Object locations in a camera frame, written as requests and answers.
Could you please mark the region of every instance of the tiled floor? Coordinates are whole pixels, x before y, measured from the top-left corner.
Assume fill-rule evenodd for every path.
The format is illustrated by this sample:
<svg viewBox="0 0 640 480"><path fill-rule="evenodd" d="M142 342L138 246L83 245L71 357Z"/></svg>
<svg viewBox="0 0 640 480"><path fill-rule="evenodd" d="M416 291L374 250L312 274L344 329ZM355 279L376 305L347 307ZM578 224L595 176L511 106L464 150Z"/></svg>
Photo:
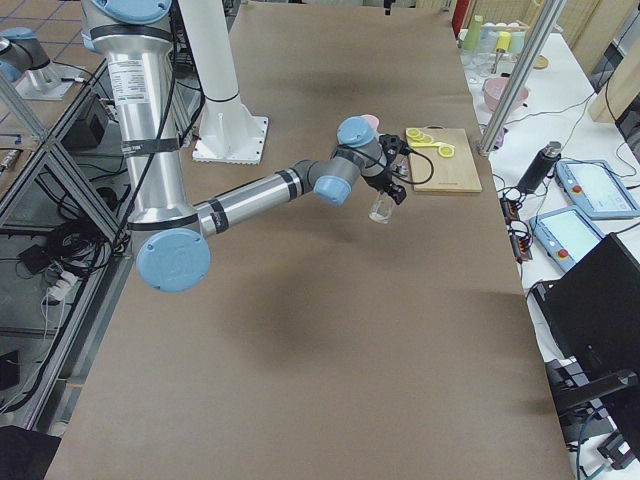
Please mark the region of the tiled floor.
<svg viewBox="0 0 640 480"><path fill-rule="evenodd" d="M0 33L11 27L33 30L53 61L94 70L103 59L101 55L86 50L82 44L80 2L0 0ZM32 108L38 113L41 105L32 104ZM4 105L0 105L0 130L13 128L15 122L7 122L11 116Z"/></svg>

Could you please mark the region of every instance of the electronic device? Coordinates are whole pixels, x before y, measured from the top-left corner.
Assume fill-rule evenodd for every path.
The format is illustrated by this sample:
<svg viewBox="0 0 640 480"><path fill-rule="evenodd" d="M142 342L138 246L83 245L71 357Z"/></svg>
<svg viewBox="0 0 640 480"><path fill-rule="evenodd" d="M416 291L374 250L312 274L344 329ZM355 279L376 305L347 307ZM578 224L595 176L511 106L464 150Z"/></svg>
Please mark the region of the electronic device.
<svg viewBox="0 0 640 480"><path fill-rule="evenodd" d="M640 206L604 160L556 164L558 183L569 199L594 220L634 218Z"/></svg>
<svg viewBox="0 0 640 480"><path fill-rule="evenodd" d="M604 238L600 229L576 206L535 216L529 225L549 256L565 272Z"/></svg>
<svg viewBox="0 0 640 480"><path fill-rule="evenodd" d="M500 208L507 226L513 255L518 263L522 263L533 260L533 256L530 249L531 233L528 229L522 230L522 226L526 228L526 223L520 219L518 203L516 200L508 199L506 195L500 199Z"/></svg>
<svg viewBox="0 0 640 480"><path fill-rule="evenodd" d="M80 110L76 120L62 139L67 150L95 148L102 141L109 117L97 97L93 97Z"/></svg>
<svg viewBox="0 0 640 480"><path fill-rule="evenodd" d="M615 234L553 283L544 305L564 353L577 359L591 384L620 371L640 373L640 264ZM640 386L629 382L595 396L640 457Z"/></svg>

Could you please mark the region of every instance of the cable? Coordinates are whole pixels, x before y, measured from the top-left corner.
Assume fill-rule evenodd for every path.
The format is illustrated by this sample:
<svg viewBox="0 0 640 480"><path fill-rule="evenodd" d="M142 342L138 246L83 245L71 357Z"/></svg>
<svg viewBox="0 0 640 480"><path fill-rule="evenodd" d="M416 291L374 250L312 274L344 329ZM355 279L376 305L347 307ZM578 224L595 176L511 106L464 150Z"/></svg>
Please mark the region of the cable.
<svg viewBox="0 0 640 480"><path fill-rule="evenodd" d="M104 175L98 175L97 177L92 177L89 179L90 182L96 182L98 180L102 180L103 178L111 178L111 177L117 177L118 175L122 175L123 173L127 173L129 170L127 170L126 168L119 170L117 172L110 172L110 173L105 173Z"/></svg>
<svg viewBox="0 0 640 480"><path fill-rule="evenodd" d="M512 191L516 191L518 192L518 198L514 199L514 198L509 198L509 193ZM522 208L522 205L524 204L524 201L527 199L527 193L520 190L518 187L504 187L501 188L500 190L498 190L496 193L501 193L502 194L502 198L504 200L508 200L510 202L513 202L513 206L517 209L520 210Z"/></svg>
<svg viewBox="0 0 640 480"><path fill-rule="evenodd" d="M189 125L187 125L187 128L185 128L182 135L180 135L180 145L184 143L184 139L186 138L186 136L189 134L193 126L198 121L198 117L200 116L200 113L202 113L202 110L204 109L204 106L206 105L206 103L207 103L207 97L205 96L201 88L200 103L198 104L198 108L196 108L196 110L193 112L193 115L191 115L191 121L189 122Z"/></svg>
<svg viewBox="0 0 640 480"><path fill-rule="evenodd" d="M626 233L626 232L628 232L629 230L633 230L634 228L636 228L636 227L638 227L638 226L640 226L640 222L638 222L638 223L634 223L634 224L633 224L633 225L631 225L630 227L623 228L622 230L618 230L617 232L613 232L613 233L615 233L616 235L620 235L621 233Z"/></svg>
<svg viewBox="0 0 640 480"><path fill-rule="evenodd" d="M591 414L587 417L587 419L582 423L582 426L580 427L580 434L578 435L578 448L576 450L576 480L580 480L580 449L582 447L582 443L586 441L584 440L584 433L589 423L591 423L598 412L603 409L603 405L596 408L593 412L591 412Z"/></svg>
<svg viewBox="0 0 640 480"><path fill-rule="evenodd" d="M622 144L620 144L620 146L618 147L618 149L616 149L616 152L625 144L625 142L622 142ZM622 161L622 163L624 163L625 165L627 165L629 168L631 168L631 170L633 170L633 173L629 173L626 175L622 175L618 172L616 172L615 170L612 170L610 168L608 168L606 165L602 165L600 163L595 163L589 160L578 160L577 158L572 158L572 157L562 157L561 160L570 160L572 162L576 162L576 163L583 163L583 164L588 164L588 165L594 165L596 167L600 167L603 170L605 170L606 172L609 172L611 175L614 175L618 178L629 178L629 177L635 177L638 174L638 171L636 170L636 168L631 165L629 162L627 162L626 160L623 160L617 153L616 156L618 157L619 160Z"/></svg>
<svg viewBox="0 0 640 480"><path fill-rule="evenodd" d="M433 166L433 162L431 161L431 159L429 157L427 157L426 155L423 155L420 152L416 152L415 150L413 150L412 148L409 149L409 151L415 155L418 155L419 157L424 158L428 163L429 166L431 168L431 172L429 173L429 175L427 176L426 180L421 180L419 182L413 182L411 180L406 180L405 178L403 178L401 175L398 175L396 172L394 172L393 170L391 170L389 168L389 165L385 165L383 163L380 163L380 161L377 158L373 158L370 155L367 155L365 152L358 150L357 148L353 148L350 147L349 145L338 145L339 148L344 148L346 150L351 150L353 152L356 152L360 155L362 155L363 157L365 157L367 160L370 160L371 162L373 162L374 165L377 165L379 167L381 167L382 169L388 171L392 177L396 178L397 180L406 183L407 185L424 185L425 183L427 183L428 181L430 181L433 178L433 175L435 173L435 167Z"/></svg>
<svg viewBox="0 0 640 480"><path fill-rule="evenodd" d="M607 463L603 463L601 464L595 472L593 472L591 475L587 475L587 477L585 478L585 480L593 480L594 478L596 478L598 475L600 475L602 472L605 471L605 469L607 468L608 464Z"/></svg>
<svg viewBox="0 0 640 480"><path fill-rule="evenodd" d="M60 307L60 319L58 320L58 327L56 329L56 335L53 338L53 340L51 341L51 344L49 345L49 348L47 349L45 357L49 357L49 355L51 354L51 351L53 350L53 346L56 343L56 340L58 339L58 335L60 334L60 331L61 331L61 328L62 328L62 322L64 320L65 307L66 307L66 304L65 304L64 299L63 299L63 301L61 303L61 307ZM36 357L34 359L34 361L37 361L41 357L42 357L42 354L38 355L38 357ZM2 408L0 408L0 414L7 413L7 412L13 412L13 411L17 410L17 408L15 408L15 406L19 405L20 403L22 403L22 401L16 403L15 405L13 404L13 402L18 397L20 397L20 395L29 395L30 391L23 392L22 390L25 389L27 387L27 385L29 385L29 383L31 383L31 381L36 376L38 376L40 374L40 372L43 370L43 368L44 368L44 366L46 364L47 364L47 362L42 362L40 365L38 365L37 368L34 369L34 371L31 373L31 375L29 375L29 377L27 377L27 379L20 385L20 387L18 388L18 393L16 393L13 397L11 397L9 400L7 400L7 402L2 406Z"/></svg>
<svg viewBox="0 0 640 480"><path fill-rule="evenodd" d="M534 220L534 224L531 228L531 235L535 236L536 233L536 229L538 228L538 215L540 215L540 211L542 210L542 207L544 205L544 202L546 202L547 200L547 195L549 194L549 182L547 183L543 183L542 185L544 185L544 193L542 194L542 201L540 202L540 205L538 205L538 209L536 210L536 212L533 215L533 220Z"/></svg>
<svg viewBox="0 0 640 480"><path fill-rule="evenodd" d="M42 317L44 318L44 332L42 334L42 340L40 341L40 346L42 347L44 345L44 342L47 340L47 333L49 332L49 307L51 306L48 302L47 302L47 294L44 295L44 297L42 297L42 300L40 301L40 313L42 313ZM64 309L66 306L66 302L65 299L63 298L62 301L60 302L61 307L60 307L60 315L62 316L64 314ZM7 363L10 363L11 365L28 365L30 363L34 363L40 359L42 359L43 354L46 352L46 347L42 348L40 353L38 353L35 357L32 357L28 360L22 360L21 362L12 362L10 360L7 360Z"/></svg>
<svg viewBox="0 0 640 480"><path fill-rule="evenodd" d="M505 123L505 125L510 125L512 123L518 123L518 122L526 120L527 118L530 118L530 117L537 117L537 116L540 116L540 115L557 115L557 114L565 113L565 112L571 110L572 108L579 107L580 105L583 105L583 104L587 103L589 101L589 99L591 97L593 97L595 94L596 93L593 92L593 93L589 94L589 96L587 98L585 98L584 100L582 100L581 102L576 103L574 105L570 105L570 106L568 106L566 108L563 108L562 110L530 113L528 115L525 115L522 118L517 118L515 120L511 120L510 122Z"/></svg>
<svg viewBox="0 0 640 480"><path fill-rule="evenodd" d="M87 167L87 168L94 168L100 172L104 172L104 173L113 173L116 174L118 172L118 170L122 170L122 165L124 164L124 156L122 157L122 160L120 160L120 166L118 166L118 169L116 171L113 170L108 170L106 168L103 167L99 167L98 165L93 165L91 163L78 163L77 165L79 167Z"/></svg>
<svg viewBox="0 0 640 480"><path fill-rule="evenodd" d="M188 88L189 90L195 90L196 92L202 92L202 87L192 87L191 85L187 85L186 83L176 82L178 85L184 88Z"/></svg>
<svg viewBox="0 0 640 480"><path fill-rule="evenodd" d="M76 204L76 205L69 205L67 203L64 202L64 199L69 196L69 198L72 199L72 197L69 195L68 192L65 192L65 194L61 197L58 198L55 196L55 194L51 191L51 189L45 185L42 180L40 180L39 178L36 178L35 180L36 184L42 189L42 191L44 192L44 194L49 197L49 199L51 201L53 201L57 207L56 210L58 212L58 215L60 216L60 218L64 219L64 220L77 220L79 217L82 216L82 213L80 211L80 207ZM69 214L73 215L73 217L68 217L67 215L65 215L63 213L63 211L67 211Z"/></svg>
<svg viewBox="0 0 640 480"><path fill-rule="evenodd" d="M104 93L104 96L106 98L110 98L109 96L109 92L107 92L107 89L105 88L104 85L102 85L102 83L98 80L98 78L89 70L86 70L82 67L78 67L77 65L71 65L70 63L64 63L64 62L60 62L58 60L53 60L53 63L55 63L56 65L64 65L65 67L69 67L69 68L75 68L76 70L79 70L81 72L86 73L87 75L89 75L89 79L91 81L93 81L93 85L87 83L87 85L89 85L89 87L93 87L95 85L100 85L100 88L102 88L102 92Z"/></svg>
<svg viewBox="0 0 640 480"><path fill-rule="evenodd" d="M92 267L95 265L95 261L97 261L97 257L94 255L94 258L92 260ZM69 310L69 312L67 313L67 317L68 318L72 318L73 314L75 313L76 308L79 305L79 302L77 301L79 298L82 297L82 295L84 295L84 291L87 288L87 282L81 282L80 283L80 287L76 290L76 293L73 297L73 302L71 303L67 303L68 306L71 306L71 309ZM51 349L50 352L55 349L57 347L57 344L60 342L60 337L62 332L64 332L64 329L66 328L66 326L64 324L61 325L60 328L58 328L58 332L56 333L56 336L54 337L53 341L51 342ZM22 392L25 396L24 398L22 398L22 400L20 400L19 402L13 404L13 405L4 405L1 409L0 409L0 413L9 413L9 412L14 412L20 408L22 408L37 392L38 387L40 385L40 382L42 382L42 378L44 375L44 369L46 367L46 365L49 363L49 361L51 360L50 357L50 352L47 353L44 361L42 362L42 364L39 367L39 372L37 375L37 378L33 384L33 386L29 389L28 392Z"/></svg>
<svg viewBox="0 0 640 480"><path fill-rule="evenodd" d="M578 124L582 121L582 119L584 118L585 113L587 113L587 107L589 106L589 103L585 101L584 104L584 108L582 109L582 114L580 115L580 117L578 117L578 120L576 121L576 123L573 124L573 128L571 129L571 132L569 132L569 138L567 138L567 140L564 142L564 144L562 145L562 147L560 147L560 152L562 152L565 148L567 148L568 143L571 141L571 139L573 138L573 134L576 131L576 128L578 127Z"/></svg>
<svg viewBox="0 0 640 480"><path fill-rule="evenodd" d="M497 175L495 173L493 174L493 176L502 182L502 188L500 190L502 190L502 189L507 187L507 182L504 181L504 178L502 178L500 175Z"/></svg>

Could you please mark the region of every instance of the white table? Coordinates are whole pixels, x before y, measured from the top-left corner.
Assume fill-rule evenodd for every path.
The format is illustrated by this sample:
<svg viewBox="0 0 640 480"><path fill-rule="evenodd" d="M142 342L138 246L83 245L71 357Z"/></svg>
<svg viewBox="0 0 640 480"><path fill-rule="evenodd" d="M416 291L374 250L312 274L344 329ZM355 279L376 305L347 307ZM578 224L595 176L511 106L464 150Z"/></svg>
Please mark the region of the white table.
<svg viewBox="0 0 640 480"><path fill-rule="evenodd" d="M495 174L499 175L506 182L506 186L516 185L526 168L529 166L534 156L543 148L548 141L557 140L565 146L563 157L570 157L578 160L606 160L619 174L626 175L633 173L631 168L625 165L616 156L616 150L622 159L634 165L639 171L638 162L624 143L623 137L613 124L595 123L586 112L580 123L577 125L571 139L571 130L582 115L585 107L595 99L595 95L589 98L587 103L576 106L561 114L545 114L529 117L521 122L509 123L512 120L523 118L528 114L537 112L560 111L574 104L578 104L593 94L593 88L580 69L578 62L573 57L569 47L560 34L551 34L542 54L546 56L550 63L544 70L533 70L526 86L530 89L527 106L515 110L507 120L509 132L505 137L503 146L491 153L489 161ZM501 62L498 73L513 69L513 63ZM474 108L478 122L487 124L491 118L491 111L484 103L482 94L482 78L473 72L465 72L470 79L469 90L473 95ZM640 175L623 179L626 185L640 183ZM496 179L496 188L501 189L504 185L502 181ZM631 190L636 199L640 199L640 189ZM536 192L543 194L544 188L540 187ZM529 196L520 210L520 216L526 220L538 213L557 210L571 205L566 195L561 191L555 181L549 183L547 198L542 203L544 197L535 198ZM595 222L604 232L614 232L621 230L639 219L633 220L606 220ZM640 227L621 234L629 250L640 258ZM526 262L522 271L522 286L528 290L539 280L555 280L563 275L560 267L546 254L544 249L534 241L531 248L533 261ZM545 361L554 358L563 358L559 349L555 345L547 324L540 312L535 300L529 299L529 311L533 320L538 345ZM602 456L597 452L596 447L606 438L594 437L582 446L580 463L586 471L592 473L603 463ZM572 463L575 456L571 454ZM622 480L640 478L640 462L634 461L629 467L622 471L608 469L598 476L603 480Z"/></svg>

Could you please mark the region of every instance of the table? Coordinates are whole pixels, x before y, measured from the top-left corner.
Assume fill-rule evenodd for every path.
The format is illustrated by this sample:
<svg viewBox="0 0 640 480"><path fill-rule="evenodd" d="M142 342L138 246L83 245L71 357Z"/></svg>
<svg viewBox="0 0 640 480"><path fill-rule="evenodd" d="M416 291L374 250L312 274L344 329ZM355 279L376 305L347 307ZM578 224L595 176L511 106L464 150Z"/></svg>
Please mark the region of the table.
<svg viewBox="0 0 640 480"><path fill-rule="evenodd" d="M565 146L563 157L578 160L604 159L616 172L622 175L631 175L623 179L624 183L634 185L640 182L640 175L634 176L633 170L624 163L630 163L638 168L637 160L624 143L617 128L613 124L593 122L588 112L582 117L583 112L595 99L595 95L562 36L557 33L551 34L542 54L550 60L549 67L545 70L531 72L526 83L531 90L527 99L527 107L518 108L509 116L506 125L509 133L505 137L505 143L498 151L490 155L494 172L505 180L507 186L516 185L536 152L544 147L548 141L557 140ZM498 72L509 71L512 67L513 64L503 62ZM472 72L467 71L466 74L469 79L479 79ZM491 112L484 104L481 87L480 82L469 84L478 122L486 124ZM537 112L559 112L581 102L583 102L582 105L566 112L525 118L526 115ZM576 128L572 135L571 130L574 125ZM504 187L502 180L496 179L495 183L497 189ZM638 194L634 193L637 190L631 190L631 192L638 199ZM540 187L536 193L542 195L544 188ZM552 181L549 183L549 192L546 198L532 197L526 200L520 215L526 220L538 213L557 210L570 204L556 182ZM595 223L604 233L609 233L621 230L637 221L637 219L606 220ZM620 238L636 258L640 258L640 228L622 234ZM533 261L525 263L522 271L522 286L525 290L528 290L539 280L555 280L563 275L560 267L547 256L537 242L534 242L531 251ZM535 300L530 298L528 304L544 360L562 359L563 355L555 345ZM606 436L595 437L584 445L581 452L581 463L588 472L593 472L603 462L596 447L605 438ZM640 463L633 462L623 471L606 471L599 478L605 480L632 479L638 478L638 475L640 475Z"/></svg>
<svg viewBox="0 0 640 480"><path fill-rule="evenodd" d="M232 45L265 156L186 152L194 201L327 158L354 114L479 137L441 14L249 4ZM482 194L409 193L388 226L363 183L340 209L307 196L253 219L210 240L212 271L180 295L131 275L47 478L571 478L476 161Z"/></svg>

